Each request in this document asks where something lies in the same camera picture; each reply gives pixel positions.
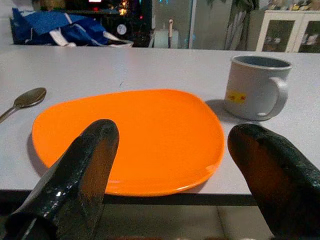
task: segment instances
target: spoon handle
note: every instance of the spoon handle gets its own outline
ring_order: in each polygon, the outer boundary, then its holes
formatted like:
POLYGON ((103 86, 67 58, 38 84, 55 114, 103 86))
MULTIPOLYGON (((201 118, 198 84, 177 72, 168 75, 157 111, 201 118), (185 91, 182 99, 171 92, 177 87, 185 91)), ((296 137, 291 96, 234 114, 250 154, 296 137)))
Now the spoon handle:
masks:
POLYGON ((0 123, 2 123, 10 114, 12 114, 17 109, 16 106, 11 107, 8 109, 4 114, 0 116, 0 123))

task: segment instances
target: mug handle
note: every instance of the mug handle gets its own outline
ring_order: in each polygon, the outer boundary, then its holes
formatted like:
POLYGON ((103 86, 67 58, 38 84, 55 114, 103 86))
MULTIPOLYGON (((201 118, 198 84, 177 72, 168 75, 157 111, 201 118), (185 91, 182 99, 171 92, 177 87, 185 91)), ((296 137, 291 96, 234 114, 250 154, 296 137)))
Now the mug handle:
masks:
POLYGON ((269 80, 276 87, 277 98, 271 111, 267 114, 265 114, 264 112, 259 112, 257 113, 259 117, 272 118, 274 116, 277 116, 285 107, 286 101, 288 99, 287 83, 282 78, 276 76, 270 77, 269 80))

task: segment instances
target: yellow label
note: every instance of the yellow label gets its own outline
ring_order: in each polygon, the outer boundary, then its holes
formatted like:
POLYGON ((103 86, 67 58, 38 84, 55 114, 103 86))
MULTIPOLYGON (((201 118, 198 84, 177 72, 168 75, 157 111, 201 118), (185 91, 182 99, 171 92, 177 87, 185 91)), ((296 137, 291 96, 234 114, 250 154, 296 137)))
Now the yellow label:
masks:
POLYGON ((247 95, 242 92, 237 91, 227 91, 225 98, 228 99, 231 102, 237 103, 237 104, 243 104, 246 101, 247 95))

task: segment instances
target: tiled floor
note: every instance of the tiled floor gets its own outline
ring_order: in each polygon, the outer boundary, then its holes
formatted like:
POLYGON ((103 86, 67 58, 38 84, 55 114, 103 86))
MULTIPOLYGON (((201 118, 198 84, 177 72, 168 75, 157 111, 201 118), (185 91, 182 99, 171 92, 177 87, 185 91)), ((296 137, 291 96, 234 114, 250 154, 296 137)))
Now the tiled floor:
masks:
POLYGON ((95 239, 119 236, 267 240, 272 233, 254 206, 106 205, 95 239))

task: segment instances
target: spoon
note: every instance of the spoon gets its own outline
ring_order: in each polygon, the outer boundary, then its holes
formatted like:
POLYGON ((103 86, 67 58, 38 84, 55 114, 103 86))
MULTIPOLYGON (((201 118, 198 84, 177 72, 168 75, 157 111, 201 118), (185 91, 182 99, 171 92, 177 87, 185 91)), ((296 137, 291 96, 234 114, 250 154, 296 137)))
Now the spoon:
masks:
POLYGON ((39 104, 45 98, 47 90, 44 87, 38 87, 27 91, 18 96, 13 103, 13 107, 7 110, 0 116, 0 123, 5 120, 10 114, 21 108, 27 108, 39 104))

